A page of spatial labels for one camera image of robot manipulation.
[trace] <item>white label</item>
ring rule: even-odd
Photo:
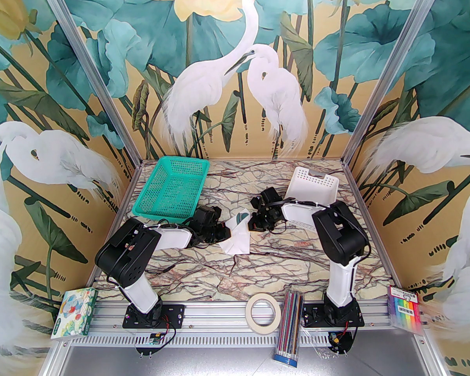
[[[414,311],[412,309],[405,308],[405,307],[400,306],[400,305],[397,305],[397,308],[398,308],[398,311],[400,313],[405,313],[406,315],[414,316]]]
[[[401,290],[400,288],[390,287],[390,293],[397,298],[403,299],[404,301],[411,301],[415,304],[418,303],[418,297],[409,291]]]

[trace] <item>bird neck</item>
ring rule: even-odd
[[[246,19],[246,29],[242,35],[242,39],[237,46],[229,52],[226,56],[222,57],[227,63],[235,63],[242,54],[246,53],[253,45],[259,28],[259,15],[254,5],[254,0],[242,0],[242,11]]]

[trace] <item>white plastic basket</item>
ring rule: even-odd
[[[287,188],[285,197],[293,197],[298,201],[312,201],[328,206],[336,202],[339,179],[326,174],[324,177],[310,175],[310,170],[296,167]],[[284,204],[282,212],[285,219],[297,227],[317,232],[313,224],[312,214],[320,208],[303,206],[301,204]]]

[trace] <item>white paper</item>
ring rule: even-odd
[[[247,224],[251,214],[247,209],[241,211],[238,215],[247,214],[239,224],[237,224],[237,215],[226,221],[226,226],[231,231],[231,237],[228,240],[219,243],[221,249],[228,255],[244,255],[249,253],[251,234]]]

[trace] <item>box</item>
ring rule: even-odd
[[[391,325],[422,335],[423,328],[419,318],[418,296],[393,286],[389,286],[388,293]]]
[[[51,340],[69,340],[87,335],[97,295],[97,290],[92,287],[65,292]]]

